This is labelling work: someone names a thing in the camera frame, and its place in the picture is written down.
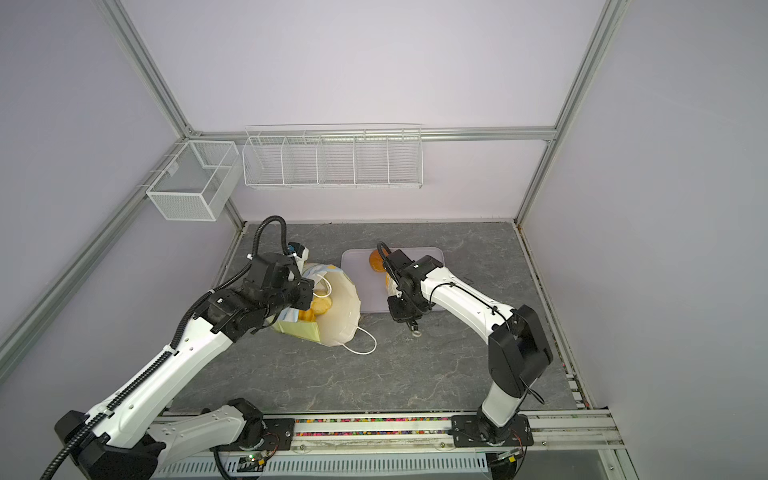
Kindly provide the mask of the lavender plastic tray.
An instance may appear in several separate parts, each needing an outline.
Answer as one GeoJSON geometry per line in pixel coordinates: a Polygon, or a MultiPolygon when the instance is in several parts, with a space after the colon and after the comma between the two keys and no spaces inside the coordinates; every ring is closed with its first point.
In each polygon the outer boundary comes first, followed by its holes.
{"type": "Polygon", "coordinates": [[[346,250],[341,256],[340,268],[356,287],[362,314],[388,313],[387,298],[391,295],[388,277],[372,267],[372,254],[377,254],[375,248],[346,250]]]}

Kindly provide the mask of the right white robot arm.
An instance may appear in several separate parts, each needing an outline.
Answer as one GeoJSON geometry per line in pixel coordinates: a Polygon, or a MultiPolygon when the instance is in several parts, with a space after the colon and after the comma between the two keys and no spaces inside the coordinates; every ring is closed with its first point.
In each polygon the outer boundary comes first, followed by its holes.
{"type": "Polygon", "coordinates": [[[492,299],[429,255],[413,260],[383,242],[376,250],[394,283],[387,304],[395,322],[406,324],[416,335],[418,321],[439,306],[469,326],[488,347],[490,390],[476,414],[452,417],[454,444],[459,448],[531,446],[530,423],[520,407],[529,396],[543,400],[533,385],[553,361],[536,311],[492,299]]]}

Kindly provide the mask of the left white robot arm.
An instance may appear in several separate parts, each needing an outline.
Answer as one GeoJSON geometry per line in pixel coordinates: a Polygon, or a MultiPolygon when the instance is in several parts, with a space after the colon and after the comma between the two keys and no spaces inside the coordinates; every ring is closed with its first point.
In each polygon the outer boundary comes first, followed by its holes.
{"type": "Polygon", "coordinates": [[[171,400],[212,360],[246,334],[272,326],[288,308],[307,310],[314,283],[301,269],[309,251],[287,239],[283,217],[257,228],[246,266],[185,312],[171,341],[115,393],[55,425],[61,450],[42,473],[71,460],[88,479],[149,479],[168,464],[224,446],[260,450],[278,436],[262,412],[238,398],[195,417],[157,426],[171,400]]]}

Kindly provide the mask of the round brown fake bun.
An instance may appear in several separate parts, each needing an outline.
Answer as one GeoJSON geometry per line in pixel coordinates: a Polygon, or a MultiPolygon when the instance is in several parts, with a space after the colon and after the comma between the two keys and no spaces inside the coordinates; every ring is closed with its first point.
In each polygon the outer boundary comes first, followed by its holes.
{"type": "Polygon", "coordinates": [[[377,251],[373,250],[368,258],[369,265],[371,269],[377,273],[386,273],[386,267],[384,265],[384,259],[382,255],[377,251]]]}

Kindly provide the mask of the yellow fake bread in bag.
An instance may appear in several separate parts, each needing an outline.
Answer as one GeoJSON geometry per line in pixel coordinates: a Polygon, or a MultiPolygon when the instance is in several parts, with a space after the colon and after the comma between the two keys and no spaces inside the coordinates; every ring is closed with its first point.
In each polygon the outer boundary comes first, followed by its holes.
{"type": "Polygon", "coordinates": [[[315,322],[318,316],[325,315],[331,308],[333,302],[330,297],[315,297],[311,302],[310,308],[300,310],[298,320],[303,322],[315,322]]]}

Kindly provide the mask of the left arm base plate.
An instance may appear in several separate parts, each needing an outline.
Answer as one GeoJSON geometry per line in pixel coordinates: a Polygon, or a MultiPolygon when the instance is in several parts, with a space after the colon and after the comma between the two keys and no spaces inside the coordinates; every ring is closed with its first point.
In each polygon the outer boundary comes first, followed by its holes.
{"type": "Polygon", "coordinates": [[[236,445],[241,450],[287,451],[291,448],[295,425],[295,419],[289,417],[249,420],[236,445]]]}

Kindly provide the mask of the green paper gift bag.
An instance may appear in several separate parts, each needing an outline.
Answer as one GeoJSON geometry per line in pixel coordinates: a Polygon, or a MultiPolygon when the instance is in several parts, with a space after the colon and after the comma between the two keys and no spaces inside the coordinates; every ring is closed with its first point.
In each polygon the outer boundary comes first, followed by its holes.
{"type": "Polygon", "coordinates": [[[303,267],[302,276],[314,282],[310,307],[305,310],[283,310],[271,328],[278,333],[326,347],[343,347],[355,355],[374,353],[378,341],[359,325],[362,303],[348,275],[334,265],[307,263],[303,267]],[[370,339],[368,350],[351,348],[350,342],[357,333],[370,339]]]}

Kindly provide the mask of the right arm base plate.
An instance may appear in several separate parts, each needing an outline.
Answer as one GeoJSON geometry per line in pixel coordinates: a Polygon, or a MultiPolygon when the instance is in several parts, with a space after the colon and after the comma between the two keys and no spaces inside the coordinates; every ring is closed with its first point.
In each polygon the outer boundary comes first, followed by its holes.
{"type": "Polygon", "coordinates": [[[496,426],[480,414],[454,415],[449,434],[458,448],[529,447],[534,444],[529,419],[514,415],[504,426],[496,426]]]}

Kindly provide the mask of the small white mesh basket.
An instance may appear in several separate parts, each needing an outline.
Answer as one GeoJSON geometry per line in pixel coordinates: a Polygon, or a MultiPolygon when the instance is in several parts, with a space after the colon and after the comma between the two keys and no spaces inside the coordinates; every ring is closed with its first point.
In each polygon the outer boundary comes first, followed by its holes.
{"type": "Polygon", "coordinates": [[[214,222],[242,175],[234,142],[188,140],[149,185],[147,195],[169,221],[214,222]]]}

